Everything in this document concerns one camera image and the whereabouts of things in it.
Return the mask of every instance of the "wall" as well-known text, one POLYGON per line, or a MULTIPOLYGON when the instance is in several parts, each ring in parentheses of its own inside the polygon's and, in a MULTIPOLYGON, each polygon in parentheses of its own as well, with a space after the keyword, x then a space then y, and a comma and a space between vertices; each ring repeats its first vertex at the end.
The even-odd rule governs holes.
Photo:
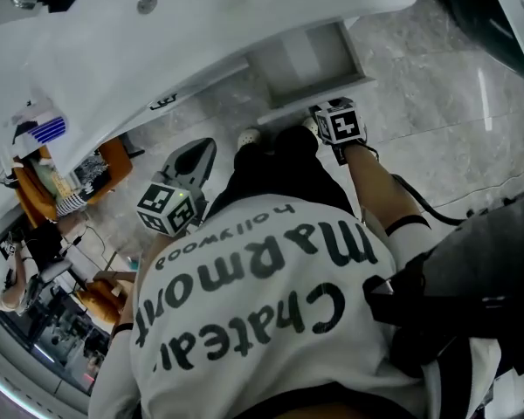
POLYGON ((28 45, 36 36, 36 20, 32 17, 0 24, 0 153, 12 135, 6 130, 9 119, 31 98, 22 68, 29 53, 28 45))
POLYGON ((0 383, 21 397, 31 408, 51 419, 84 419, 85 414, 71 408, 25 377, 0 354, 0 383))
POLYGON ((74 388, 46 368, 0 325, 0 354, 27 379, 35 382, 49 395, 80 413, 86 413, 89 396, 74 388))

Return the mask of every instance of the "person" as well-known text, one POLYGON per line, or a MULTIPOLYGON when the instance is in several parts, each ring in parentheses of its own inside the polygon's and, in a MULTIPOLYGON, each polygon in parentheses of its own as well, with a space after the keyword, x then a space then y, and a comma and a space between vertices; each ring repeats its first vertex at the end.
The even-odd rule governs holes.
POLYGON ((0 278, 0 311, 23 313, 27 301, 31 300, 30 292, 37 285, 40 271, 46 269, 54 273, 57 269, 65 269, 66 263, 59 262, 62 236, 84 221, 81 213, 72 213, 63 217, 57 223, 45 222, 32 230, 25 238, 29 256, 22 257, 21 243, 12 239, 7 241, 6 252, 10 253, 8 262, 12 268, 0 278), (31 264, 26 266, 25 259, 31 264))
MULTIPOLYGON (((155 240, 91 419, 428 415, 424 380, 390 362, 394 328, 374 321, 362 286, 433 247, 431 229, 371 152, 348 144, 359 204, 382 227, 371 232, 316 157, 317 133, 309 119, 268 155, 246 131, 202 227, 155 240)), ((490 384, 474 386, 471 408, 490 384)))
POLYGON ((20 243, 14 243, 15 268, 9 269, 0 280, 0 311, 15 312, 21 305, 28 283, 28 272, 21 256, 20 243))

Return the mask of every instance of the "wire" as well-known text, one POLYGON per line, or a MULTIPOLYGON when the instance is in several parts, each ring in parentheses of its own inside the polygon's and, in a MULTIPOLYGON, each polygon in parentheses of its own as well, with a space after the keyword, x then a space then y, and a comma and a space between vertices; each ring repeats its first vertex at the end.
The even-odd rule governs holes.
POLYGON ((95 233, 95 236, 97 236, 97 238, 101 241, 101 243, 103 244, 103 252, 101 252, 101 256, 104 255, 105 251, 107 251, 107 247, 105 246, 105 241, 101 238, 101 236, 99 236, 99 233, 95 230, 94 227, 90 227, 89 225, 86 225, 86 231, 84 231, 84 234, 86 234, 87 230, 91 230, 93 233, 95 233))
POLYGON ((403 188, 406 191, 408 191, 414 199, 416 199, 416 201, 424 208, 425 211, 427 211, 429 214, 435 217, 439 222, 457 227, 467 220, 456 219, 440 214, 432 206, 430 206, 430 204, 423 198, 423 196, 421 196, 421 194, 419 194, 419 192, 417 192, 417 190, 413 188, 413 186, 411 186, 409 183, 407 183, 400 175, 393 174, 392 177, 394 177, 394 180, 400 183, 400 185, 402 185, 403 188))
POLYGON ((372 148, 371 146, 369 146, 365 141, 362 141, 362 140, 357 140, 357 141, 353 141, 351 143, 348 143, 348 145, 357 145, 357 146, 362 146, 363 148, 366 148, 368 151, 370 151, 372 154, 375 155, 375 158, 377 161, 380 161, 381 160, 381 157, 380 155, 378 154, 378 151, 375 149, 375 148, 372 148))
POLYGON ((62 251, 62 252, 60 253, 60 256, 61 256, 62 258, 65 258, 65 257, 66 257, 66 253, 68 252, 68 250, 70 250, 70 249, 73 247, 73 244, 72 244, 71 242, 68 242, 68 241, 66 241, 66 242, 68 243, 68 246, 65 248, 64 251, 62 251))
POLYGON ((99 269, 99 271, 103 271, 103 269, 100 268, 97 264, 95 264, 95 261, 93 261, 90 257, 88 257, 86 253, 84 253, 82 250, 80 250, 80 249, 79 249, 77 246, 75 246, 75 245, 74 245, 74 248, 75 248, 77 251, 79 251, 82 255, 84 255, 84 256, 87 258, 87 260, 88 260, 89 262, 91 262, 93 265, 95 265, 95 267, 97 267, 97 268, 99 269))
POLYGON ((72 287, 72 291, 70 293, 67 293, 66 295, 73 295, 75 292, 76 292, 76 285, 79 285, 78 284, 78 281, 76 281, 72 287))
POLYGON ((501 186, 506 185, 511 180, 514 180, 514 179, 517 179, 517 178, 521 178, 523 175, 524 175, 524 170, 520 174, 518 174, 518 175, 513 175, 512 177, 508 177, 503 183, 500 183, 498 185, 493 185, 493 186, 487 186, 487 187, 481 188, 481 189, 475 189, 474 191, 469 192, 469 193, 467 193, 464 196, 458 197, 458 198, 456 198, 454 200, 450 200, 449 202, 443 203, 441 205, 437 205, 435 208, 442 208, 442 207, 444 207, 446 205, 450 205, 451 203, 458 202, 458 201, 460 201, 462 199, 465 199, 466 197, 470 196, 471 194, 475 194, 476 192, 481 192, 481 191, 485 191, 485 190, 488 190, 488 189, 500 188, 501 186))

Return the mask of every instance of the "gray floor tile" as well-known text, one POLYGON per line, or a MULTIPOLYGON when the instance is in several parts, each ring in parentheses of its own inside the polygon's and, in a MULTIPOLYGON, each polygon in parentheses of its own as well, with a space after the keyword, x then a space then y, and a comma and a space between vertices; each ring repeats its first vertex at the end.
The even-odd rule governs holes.
POLYGON ((524 172, 524 113, 477 120, 377 146, 381 162, 439 205, 524 172))
POLYGON ((182 132, 230 107, 249 101, 255 101, 258 106, 264 107, 267 100, 265 92, 260 77, 252 70, 243 70, 188 98, 166 115, 136 128, 133 132, 138 132, 141 136, 141 147, 153 147, 160 138, 182 132))
POLYGON ((502 86, 509 105, 509 112, 516 113, 524 110, 524 78, 506 69, 502 86))
POLYGON ((369 142, 377 143, 411 134, 402 82, 395 79, 399 65, 396 60, 377 60, 366 73, 376 79, 376 87, 352 95, 362 121, 367 126, 369 142))
POLYGON ((437 0, 417 0, 406 10, 361 17, 350 34, 363 65, 373 58, 477 49, 437 0))
MULTIPOLYGON (((494 186, 472 192, 468 196, 458 199, 455 202, 437 207, 438 212, 445 216, 457 219, 466 219, 468 210, 480 212, 484 208, 493 206, 502 198, 512 198, 524 191, 524 173, 516 177, 511 177, 503 182, 500 186, 494 186)), ((434 219, 430 214, 424 213, 429 222, 435 238, 440 241, 450 234, 455 227, 441 223, 434 219)))
POLYGON ((507 69, 484 52, 443 52, 395 61, 412 133, 510 112, 507 69))

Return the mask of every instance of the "white shoe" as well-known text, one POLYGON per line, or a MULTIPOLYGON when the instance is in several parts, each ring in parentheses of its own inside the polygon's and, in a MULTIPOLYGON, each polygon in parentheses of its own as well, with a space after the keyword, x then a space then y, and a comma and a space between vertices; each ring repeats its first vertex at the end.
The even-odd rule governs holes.
POLYGON ((237 150, 247 144, 260 144, 262 141, 262 134, 258 129, 249 128, 244 130, 241 135, 238 136, 237 150))
POLYGON ((318 136, 318 124, 312 116, 309 116, 306 120, 304 120, 302 126, 306 127, 313 133, 319 145, 322 144, 322 140, 320 136, 318 136))

